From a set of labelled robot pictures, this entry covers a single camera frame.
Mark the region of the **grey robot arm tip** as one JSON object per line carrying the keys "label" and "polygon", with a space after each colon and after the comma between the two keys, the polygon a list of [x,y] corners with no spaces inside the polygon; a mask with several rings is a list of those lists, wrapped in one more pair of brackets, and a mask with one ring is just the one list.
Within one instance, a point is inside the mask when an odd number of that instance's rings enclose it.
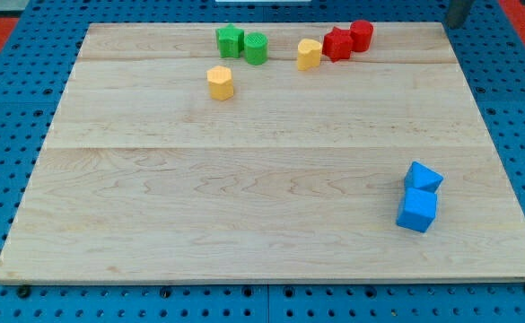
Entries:
{"label": "grey robot arm tip", "polygon": [[459,29],[469,16],[475,0],[450,0],[444,17],[444,24],[449,29]]}

